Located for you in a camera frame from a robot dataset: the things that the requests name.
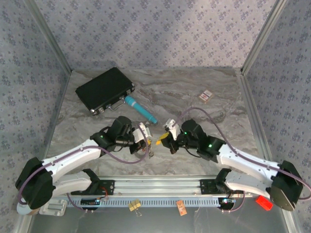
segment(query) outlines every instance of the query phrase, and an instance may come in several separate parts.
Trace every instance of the black briefcase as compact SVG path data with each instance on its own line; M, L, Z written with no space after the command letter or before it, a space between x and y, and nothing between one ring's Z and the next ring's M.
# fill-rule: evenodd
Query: black briefcase
M124 98L135 90L134 84L118 68L114 67L86 84L76 93L88 110L97 115L107 108L112 111L125 103Z

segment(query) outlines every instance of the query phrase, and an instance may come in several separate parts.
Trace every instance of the red object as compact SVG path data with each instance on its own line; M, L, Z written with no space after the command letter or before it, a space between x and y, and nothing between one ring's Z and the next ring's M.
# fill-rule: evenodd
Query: red object
M266 199L265 197L263 196L259 196L257 199L256 199L256 202L262 207L264 208L265 210L269 211L272 209L273 207L273 204L268 200Z

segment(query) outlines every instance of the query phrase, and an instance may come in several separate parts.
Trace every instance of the cable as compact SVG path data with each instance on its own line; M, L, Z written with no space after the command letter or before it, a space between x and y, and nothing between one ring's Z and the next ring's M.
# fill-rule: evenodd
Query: cable
M146 138L146 135L144 134L143 130L141 129L141 127L138 125L138 128L139 130L141 131L142 133L142 136L144 137L144 141L146 143L146 145L148 145L148 140ZM114 158L115 160L121 162L121 163L124 163L124 164L137 164L139 162L141 162L142 160L144 160L146 158L146 156L149 154L149 149L148 149L148 146L146 146L146 152L144 154L144 156L142 156L140 159L136 160L136 161L132 161L132 162L128 162L128 161L125 161L125 160L122 160L122 159L119 159L118 157L114 156L113 154L111 154L109 151L107 151L106 149L104 148L101 148L101 147L98 147L98 146L86 146L86 147L83 147L83 148L80 148L80 149L77 149L77 150L74 150L66 155L64 155L63 157L60 157L58 159L56 159L55 161L53 161L53 164L56 164L66 158L68 158L69 156L72 156L74 155L75 153L77 152L81 152L81 151L84 151L84 150L87 150L87 149L100 149L102 150L103 152L105 152L106 154L108 154L110 157ZM18 202L22 205L26 205L27 203L22 201L22 193L23 193L23 190L25 188L25 186L27 185L27 183L37 174L39 173L40 171L42 171L43 169L51 166L52 163L48 163L48 164L45 164L44 166L38 168L36 171L34 171L32 174L30 174L30 176L25 180L25 182L22 184L22 186L20 187L19 191L18 191L18 196L17 196L17 199L18 199Z
M119 150L114 150L113 152L119 152L123 149L123 147L121 147Z
M106 189L104 186L101 186L101 189L102 189L103 191L105 191L105 196L104 196L104 197L101 197L101 198L99 198L99 199L103 199L103 198L108 197L107 189Z
M305 185L305 187L307 187L307 188L309 189L310 195L309 195L308 197L306 197L306 198L299 198L299 200L311 200L311 186L310 186L309 184L307 184L307 183L306 183L304 180L302 180L301 178L299 178L299 177L297 177L297 176L295 176L295 175L293 175L293 174L291 174L291 173L289 173L289 172L287 172L287 171L281 170L281 169L279 169L279 168L276 168L276 167L273 167L273 166L269 166L269 165L262 164L262 163L260 163L260 162L254 161L254 160L252 160L252 159L250 159L250 158L247 158L246 156L244 156L244 155L238 153L238 152L233 148L233 146L229 143L229 141L227 140L226 136L224 135L224 133L222 132L222 130L219 128L219 126L216 124L216 122L214 121L214 119L213 119L205 110L203 110L202 108L191 107L191 108L185 110L185 111L180 115L180 117L177 119L177 121L176 121L172 126L174 127L174 126L177 124L177 122L179 122L180 119L181 119L187 112L189 112L189 111L191 111L191 110L193 110L193 109L200 110L200 111L202 111L203 113L206 114L206 116L209 118L209 120L215 125L215 127L217 128L217 130L219 131L219 133L220 133L221 136L223 137L224 141L228 144L229 148L230 148L237 156L239 156L239 157L241 157L241 158L245 159L246 161L249 161L249 162L251 162L251 163L253 163L253 164L256 164L256 165L258 165L258 166L262 166L262 167L265 167L265 168L267 168L267 169L272 169L272 170L274 170L274 171L281 172L281 173L283 173L284 175L287 175L287 176L289 176L289 177L295 179L296 181L302 183L303 185Z
M196 158L201 158L200 156L198 155L195 155L195 154L192 154L187 148L185 148L186 152L188 152L188 154L192 155L193 157L196 157Z
M73 206L74 208L76 208L76 209L78 209L78 210L81 210L81 211L83 211L83 212L86 212L86 210L84 210L84 209L82 209L81 207L77 206L77 205L73 202L73 200L71 199L69 193L67 193L67 198L68 198L69 202L72 204L72 206Z
M227 198L229 198L231 195L232 195L232 190L230 190L230 193L229 193Z
M222 210L222 211L224 211L224 212L234 212L234 211L237 211L237 210L239 210L239 209L241 209L241 207L243 206L243 204L244 204L244 201L245 201L245 192L243 191L243 200L242 200L242 203L237 207L237 208L235 208L235 209L231 209L231 210Z

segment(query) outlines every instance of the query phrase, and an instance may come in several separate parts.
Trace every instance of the gold binder clip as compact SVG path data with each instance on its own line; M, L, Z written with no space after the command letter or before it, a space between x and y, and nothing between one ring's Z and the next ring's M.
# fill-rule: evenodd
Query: gold binder clip
M140 204L140 201L138 199L136 199L136 200L134 200L128 204L128 208L130 209L130 211L135 211L137 217L142 216L141 212L138 209L139 207L141 207L141 204Z

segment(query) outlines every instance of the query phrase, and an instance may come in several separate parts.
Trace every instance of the orange tag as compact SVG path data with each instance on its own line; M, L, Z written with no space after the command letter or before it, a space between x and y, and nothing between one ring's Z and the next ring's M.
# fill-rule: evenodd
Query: orange tag
M183 202L182 200L178 200L178 201L176 202L176 204L177 204L177 208L178 208L178 211L179 211L179 213L180 213L180 216L186 215L186 214L187 214L187 211L186 211L184 202Z

